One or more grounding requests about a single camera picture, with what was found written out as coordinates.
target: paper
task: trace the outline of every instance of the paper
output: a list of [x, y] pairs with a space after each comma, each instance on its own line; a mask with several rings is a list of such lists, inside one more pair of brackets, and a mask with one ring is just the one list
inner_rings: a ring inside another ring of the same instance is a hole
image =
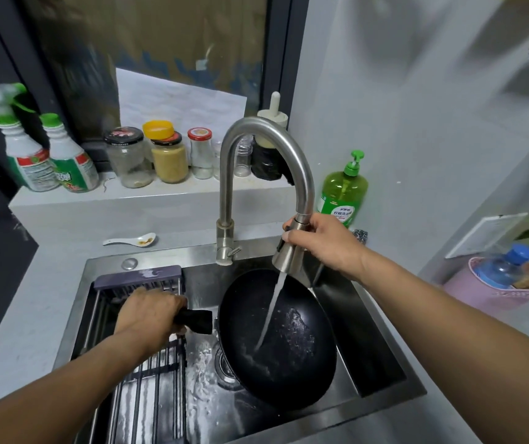
[[168, 120], [182, 134], [202, 126], [213, 132], [213, 140], [223, 140], [228, 128], [244, 118], [246, 97], [209, 88], [116, 69], [121, 126], [142, 129], [149, 120]]

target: forearm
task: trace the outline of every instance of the forearm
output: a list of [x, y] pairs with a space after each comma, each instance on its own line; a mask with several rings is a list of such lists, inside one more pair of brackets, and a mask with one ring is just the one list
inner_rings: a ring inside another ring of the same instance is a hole
[[113, 335], [80, 358], [0, 400], [0, 442], [69, 442], [142, 359], [132, 334]]
[[529, 337], [369, 249], [359, 276], [485, 444], [529, 442]]

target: yellow lid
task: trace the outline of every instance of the yellow lid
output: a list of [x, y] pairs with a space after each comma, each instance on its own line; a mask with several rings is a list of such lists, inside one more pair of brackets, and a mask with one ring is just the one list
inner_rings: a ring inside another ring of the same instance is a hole
[[174, 126], [166, 120], [151, 120], [143, 123], [143, 133], [150, 140], [165, 140], [174, 135]]

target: faucet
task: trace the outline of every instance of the faucet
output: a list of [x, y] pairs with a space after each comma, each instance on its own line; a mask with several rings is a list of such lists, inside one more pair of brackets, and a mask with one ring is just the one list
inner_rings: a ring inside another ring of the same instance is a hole
[[[287, 162], [297, 192], [297, 215], [293, 218], [288, 230], [309, 229], [309, 219], [313, 211], [313, 177], [305, 155], [297, 142], [276, 123], [261, 117], [239, 119], [228, 129], [221, 144], [219, 219], [217, 220], [217, 255], [218, 265], [231, 265], [232, 256], [239, 252], [234, 247], [234, 221], [231, 218], [231, 198], [234, 182], [234, 156], [239, 139], [246, 134], [260, 135], [275, 145]], [[273, 265], [279, 271], [295, 274], [303, 262], [303, 247], [285, 243], [283, 239], [273, 256]]]

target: window glass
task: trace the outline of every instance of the window glass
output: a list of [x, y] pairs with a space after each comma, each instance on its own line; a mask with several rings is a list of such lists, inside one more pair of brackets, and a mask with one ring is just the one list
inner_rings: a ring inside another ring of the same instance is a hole
[[119, 123], [115, 67], [260, 103], [267, 0], [23, 0], [76, 132]]

